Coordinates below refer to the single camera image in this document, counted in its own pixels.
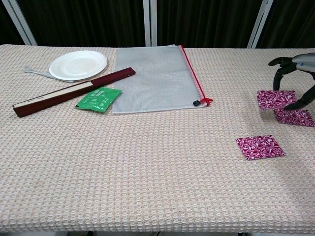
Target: zipper pull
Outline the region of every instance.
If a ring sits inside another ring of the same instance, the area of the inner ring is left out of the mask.
[[[205,98],[202,98],[200,101],[198,101],[198,100],[194,101],[192,104],[193,104],[195,107],[197,107],[197,106],[199,106],[201,103],[205,102],[205,103],[207,104],[207,105],[206,105],[206,107],[207,107],[207,106],[210,105],[210,103],[211,103],[212,101],[213,101],[212,99],[205,97]]]

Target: black curtain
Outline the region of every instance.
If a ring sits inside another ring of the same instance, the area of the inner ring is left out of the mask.
[[[158,45],[246,48],[262,0],[157,0]]]
[[[38,45],[145,46],[142,0],[18,0]]]
[[[274,0],[259,48],[315,48],[315,1]]]
[[[18,30],[12,22],[9,13],[0,1],[0,45],[2,44],[24,44]]]

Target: pink patterned cloth square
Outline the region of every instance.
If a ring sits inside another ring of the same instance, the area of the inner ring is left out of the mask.
[[[296,102],[295,91],[267,91],[257,92],[257,100],[260,109],[282,109],[286,105]]]
[[[315,122],[308,110],[274,110],[274,114],[279,123],[315,127]]]
[[[272,135],[238,138],[236,142],[247,160],[285,156]]]

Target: green snack wrapper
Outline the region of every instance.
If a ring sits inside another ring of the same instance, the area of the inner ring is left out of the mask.
[[[121,93],[121,90],[112,88],[98,88],[89,92],[76,106],[77,109],[105,112]]]

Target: white plastic fork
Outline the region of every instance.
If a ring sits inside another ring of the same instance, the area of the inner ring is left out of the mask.
[[[24,72],[26,73],[33,73],[33,74],[36,74],[36,75],[42,75],[42,76],[45,76],[45,77],[48,77],[48,78],[51,78],[51,79],[55,79],[55,80],[60,80],[60,81],[64,81],[64,82],[68,82],[68,83],[74,83],[73,80],[62,80],[62,79],[58,79],[54,76],[52,76],[50,73],[48,72],[38,72],[38,71],[35,71],[33,70],[30,66],[26,65],[23,67],[24,68]]]

